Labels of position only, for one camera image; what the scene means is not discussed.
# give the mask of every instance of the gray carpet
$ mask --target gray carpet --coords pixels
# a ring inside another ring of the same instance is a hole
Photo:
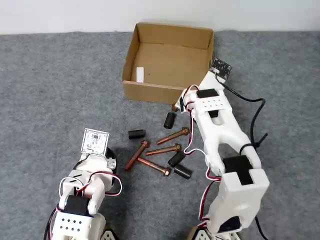
[[[144,128],[155,142],[187,126],[179,115],[163,128],[166,104],[127,100],[122,67],[131,33],[63,33],[0,36],[0,235],[42,239],[59,199],[60,179],[80,157],[85,128],[111,133],[124,188],[100,212],[122,240],[183,240],[198,224],[199,201],[208,184],[201,153],[184,160],[191,179],[168,178],[137,163],[123,170],[139,145],[127,131]],[[258,214],[270,240],[316,239],[320,234],[320,33],[236,32],[215,34],[215,56],[233,66],[226,82],[249,98],[265,97],[255,136],[270,188]],[[257,109],[226,93],[249,133]],[[194,146],[202,147],[199,131]],[[186,145],[188,137],[174,142]],[[222,156],[230,154],[221,148]],[[166,165],[172,154],[149,157]],[[206,209],[214,199],[212,190]],[[254,223],[244,239],[261,239]]]

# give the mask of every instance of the open cardboard box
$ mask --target open cardboard box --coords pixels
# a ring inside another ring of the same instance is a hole
[[[139,22],[122,72],[128,99],[175,103],[183,89],[199,84],[211,65],[209,28]]]

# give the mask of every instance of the white robotic arm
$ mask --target white robotic arm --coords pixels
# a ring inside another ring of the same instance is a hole
[[[217,236],[213,239],[233,240],[238,239],[234,233],[247,228],[257,215],[269,180],[253,144],[232,113],[221,84],[225,79],[217,72],[219,68],[211,69],[199,86],[185,89],[175,106],[183,113],[189,112],[196,121],[204,142],[205,163],[221,177],[218,195],[202,226]],[[230,145],[240,155],[222,160],[220,144]]]
[[[85,129],[82,156],[59,186],[60,201],[49,219],[49,240],[117,240],[111,229],[105,229],[106,220],[98,213],[105,196],[121,193],[122,183],[115,175],[114,153],[107,147],[109,133]],[[108,193],[113,179],[120,183],[117,193]]]

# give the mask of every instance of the red and white wire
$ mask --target red and white wire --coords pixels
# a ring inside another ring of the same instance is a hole
[[[191,88],[193,88],[193,87],[195,87],[197,90],[199,90],[199,86],[196,85],[196,84],[192,84],[192,85],[188,86],[188,87],[186,88],[183,96],[182,96],[183,104],[185,104],[185,96],[187,95],[187,93],[189,92],[189,90],[190,90]]]
[[[199,151],[199,152],[203,153],[205,157],[207,157],[207,154],[206,154],[203,150],[201,150],[201,149],[199,149],[199,148],[194,148],[194,149],[191,149],[190,151],[187,151],[187,149],[190,148],[190,146],[191,146],[191,144],[192,144],[192,141],[193,141],[193,138],[194,138],[194,119],[193,119],[193,117],[192,117],[192,115],[191,115],[191,112],[189,112],[189,113],[190,113],[190,137],[189,137],[189,144],[188,144],[188,146],[183,150],[183,153],[184,153],[185,155],[190,155],[190,154],[192,154],[192,153],[195,152],[195,151]]]
[[[49,233],[48,233],[48,238],[49,238],[49,240],[52,240],[52,222],[53,222],[53,219],[54,219],[55,215],[57,214],[57,212],[61,212],[61,209],[58,207],[58,205],[55,207],[55,212],[54,212],[54,214],[53,214],[52,217],[49,219],[49,221],[50,221],[50,224],[49,224]]]
[[[78,183],[81,184],[82,187],[84,186],[84,183],[83,183],[81,180],[79,180],[78,178],[73,177],[73,176],[66,176],[66,177],[64,177],[64,178],[61,179],[60,184],[59,184],[59,196],[60,196],[60,198],[61,198],[62,195],[64,194],[63,191],[62,191],[62,190],[63,190],[63,183],[64,183],[64,181],[67,180],[67,179],[72,179],[72,180],[74,180],[74,181],[77,181]]]
[[[106,175],[110,175],[110,176],[112,176],[113,178],[117,179],[117,180],[119,181],[119,184],[120,184],[120,190],[119,190],[119,192],[116,192],[116,193],[108,193],[108,192],[105,192],[104,194],[105,194],[106,196],[113,196],[113,197],[120,195],[120,193],[122,192],[122,188],[123,188],[122,182],[121,182],[120,178],[119,178],[116,174],[113,174],[113,173],[110,173],[110,172],[107,172],[107,171],[95,171],[95,172],[91,173],[91,175],[90,175],[90,177],[89,177],[88,183],[85,184],[82,188],[78,189],[78,190],[77,190],[78,193],[84,191],[84,190],[87,188],[87,186],[88,186],[88,185],[91,183],[91,181],[92,181],[92,179],[91,179],[92,176],[95,175],[95,174],[106,174]]]

